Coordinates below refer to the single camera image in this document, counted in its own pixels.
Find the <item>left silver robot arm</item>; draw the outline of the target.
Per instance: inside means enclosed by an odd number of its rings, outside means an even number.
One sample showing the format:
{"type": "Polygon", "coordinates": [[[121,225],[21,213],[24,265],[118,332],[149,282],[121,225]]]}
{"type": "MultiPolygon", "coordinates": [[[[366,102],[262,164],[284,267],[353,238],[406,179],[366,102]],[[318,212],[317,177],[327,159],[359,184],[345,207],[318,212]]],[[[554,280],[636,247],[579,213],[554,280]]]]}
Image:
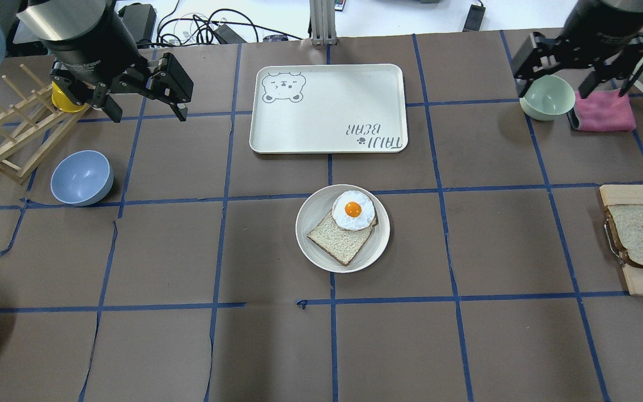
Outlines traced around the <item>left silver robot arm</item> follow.
{"type": "Polygon", "coordinates": [[[180,121],[188,116],[194,83],[171,53],[143,57],[108,1],[0,1],[0,64],[7,35],[21,21],[56,57],[53,82],[66,98],[88,104],[119,122],[122,108],[112,94],[136,93],[169,105],[180,121]]]}

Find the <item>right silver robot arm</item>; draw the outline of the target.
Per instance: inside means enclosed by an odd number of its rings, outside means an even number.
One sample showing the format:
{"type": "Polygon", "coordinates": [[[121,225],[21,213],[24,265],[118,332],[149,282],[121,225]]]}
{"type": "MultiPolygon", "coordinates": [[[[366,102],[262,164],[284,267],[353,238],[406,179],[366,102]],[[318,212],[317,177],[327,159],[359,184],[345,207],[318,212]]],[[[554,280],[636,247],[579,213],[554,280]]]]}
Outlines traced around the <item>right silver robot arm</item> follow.
{"type": "Polygon", "coordinates": [[[521,98],[541,77],[592,69],[579,85],[582,99],[601,83],[622,79],[627,94],[643,73],[643,1],[579,1],[556,38],[534,31],[511,59],[521,98]]]}

